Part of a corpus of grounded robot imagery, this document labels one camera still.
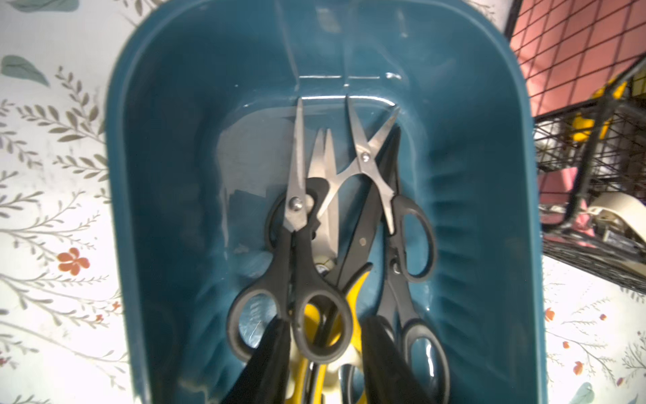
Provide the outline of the teal plastic storage box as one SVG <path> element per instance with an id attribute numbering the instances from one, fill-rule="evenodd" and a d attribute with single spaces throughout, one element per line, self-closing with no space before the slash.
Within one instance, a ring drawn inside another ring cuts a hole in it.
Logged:
<path id="1" fill-rule="evenodd" d="M 411 289 L 453 403 L 545 403 L 533 116 L 509 41 L 462 1 L 171 1 L 135 31 L 107 103 L 109 176 L 134 395 L 219 403 L 244 369 L 236 295 L 271 261 L 296 104 L 306 144 L 354 158 L 398 107 L 402 192 L 438 261 Z"/>

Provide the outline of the small black handled scissors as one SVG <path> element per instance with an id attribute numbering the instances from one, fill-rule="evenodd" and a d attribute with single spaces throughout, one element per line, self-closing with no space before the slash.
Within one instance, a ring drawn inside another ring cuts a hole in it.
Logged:
<path id="1" fill-rule="evenodd" d="M 284 202 L 283 226 L 274 257 L 266 272 L 243 289 L 233 301 L 227 317 L 227 338 L 235 356 L 247 362 L 255 353 L 239 330 L 240 317 L 250 299 L 266 295 L 277 309 L 277 318 L 289 323 L 299 351 L 311 362 L 329 364 L 339 359 L 352 341 L 353 317 L 344 295 L 318 273 L 312 253 L 312 236 L 320 222 L 317 197 L 328 191 L 324 178 L 306 178 L 304 154 L 304 105 L 298 99 L 289 181 Z M 312 343 L 306 335 L 306 306 L 323 296 L 336 308 L 342 320 L 342 334 L 331 346 Z"/>

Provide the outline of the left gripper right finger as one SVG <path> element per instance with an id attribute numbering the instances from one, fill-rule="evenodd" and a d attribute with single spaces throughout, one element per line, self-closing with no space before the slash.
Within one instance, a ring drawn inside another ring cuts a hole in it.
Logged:
<path id="1" fill-rule="evenodd" d="M 401 358 L 382 321 L 361 321 L 363 374 L 368 403 L 434 403 Z"/>

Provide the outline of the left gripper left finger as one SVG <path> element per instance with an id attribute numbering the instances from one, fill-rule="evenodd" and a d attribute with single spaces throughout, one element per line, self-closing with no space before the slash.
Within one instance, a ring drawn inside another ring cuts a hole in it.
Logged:
<path id="1" fill-rule="evenodd" d="M 289 323 L 275 317 L 267 326 L 256 353 L 222 402 L 284 403 L 290 345 Z"/>

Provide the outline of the yellow handled scissors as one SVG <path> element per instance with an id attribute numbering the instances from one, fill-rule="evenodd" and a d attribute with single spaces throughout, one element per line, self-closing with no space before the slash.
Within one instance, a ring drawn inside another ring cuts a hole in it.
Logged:
<path id="1" fill-rule="evenodd" d="M 373 265 L 365 264 L 350 278 L 343 288 L 353 315 L 351 344 L 341 358 L 329 365 L 317 365 L 307 360 L 291 343 L 289 353 L 289 376 L 287 381 L 287 403 L 365 403 L 366 394 L 353 396 L 355 387 L 362 388 L 354 380 L 363 373 L 362 331 L 357 315 L 359 292 Z"/>

